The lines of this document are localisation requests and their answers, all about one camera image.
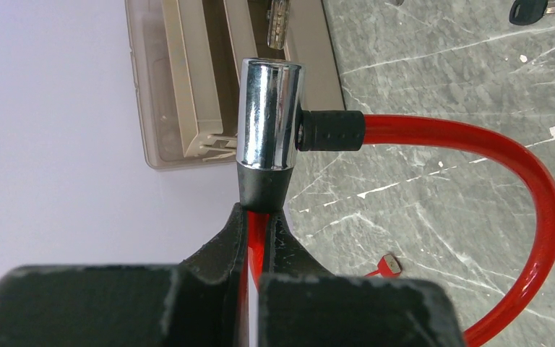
key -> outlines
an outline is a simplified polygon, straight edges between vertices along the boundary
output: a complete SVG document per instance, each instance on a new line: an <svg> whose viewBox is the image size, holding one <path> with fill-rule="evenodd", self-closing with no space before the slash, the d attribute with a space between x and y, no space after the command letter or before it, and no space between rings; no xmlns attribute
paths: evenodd
<svg viewBox="0 0 555 347"><path fill-rule="evenodd" d="M284 49L286 33L288 32L288 12L291 0L271 0L269 10L269 32L267 45L273 49Z"/></svg>
<svg viewBox="0 0 555 347"><path fill-rule="evenodd" d="M509 22L513 25L531 25L550 13L555 13L555 1L516 0L509 11Z"/></svg>

red cable lock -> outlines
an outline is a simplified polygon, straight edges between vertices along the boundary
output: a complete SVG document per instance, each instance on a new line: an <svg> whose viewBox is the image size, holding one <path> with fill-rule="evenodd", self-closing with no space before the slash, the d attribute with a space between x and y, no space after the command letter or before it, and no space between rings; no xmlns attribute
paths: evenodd
<svg viewBox="0 0 555 347"><path fill-rule="evenodd" d="M555 260L555 182L548 169L528 149L496 132L456 121L417 116L365 115L363 143L417 145L462 150L495 160L517 174L533 197L537 230L529 258L505 297L465 331L470 347L492 339L533 299ZM249 213L250 265L254 282L262 271L264 230L268 215Z"/></svg>

marble surface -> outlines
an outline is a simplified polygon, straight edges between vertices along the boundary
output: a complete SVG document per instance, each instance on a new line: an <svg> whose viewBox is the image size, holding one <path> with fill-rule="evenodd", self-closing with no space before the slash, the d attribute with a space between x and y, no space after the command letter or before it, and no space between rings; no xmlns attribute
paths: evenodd
<svg viewBox="0 0 555 347"><path fill-rule="evenodd" d="M349 109L493 129L527 145L555 178L555 14L516 27L511 1L325 7ZM293 232L335 273L369 273L394 253L404 276L441 284L468 327L514 283L535 228L522 182L478 159L398 145L301 153L288 198ZM555 266L487 346L555 346Z"/></svg>

white surface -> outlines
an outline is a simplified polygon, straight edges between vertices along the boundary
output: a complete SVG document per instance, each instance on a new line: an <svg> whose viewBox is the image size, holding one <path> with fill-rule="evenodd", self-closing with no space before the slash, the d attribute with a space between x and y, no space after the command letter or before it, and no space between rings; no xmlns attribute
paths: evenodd
<svg viewBox="0 0 555 347"><path fill-rule="evenodd" d="M0 1L0 277L178 262L238 199L234 166L143 157L124 1Z"/></svg>

black cable connector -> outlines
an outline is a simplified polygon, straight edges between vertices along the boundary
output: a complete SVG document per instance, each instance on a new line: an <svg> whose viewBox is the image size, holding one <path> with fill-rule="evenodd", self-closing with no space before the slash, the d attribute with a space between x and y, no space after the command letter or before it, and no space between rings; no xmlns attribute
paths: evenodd
<svg viewBox="0 0 555 347"><path fill-rule="evenodd" d="M365 116L360 111L302 111L297 149L360 150L365 128Z"/></svg>

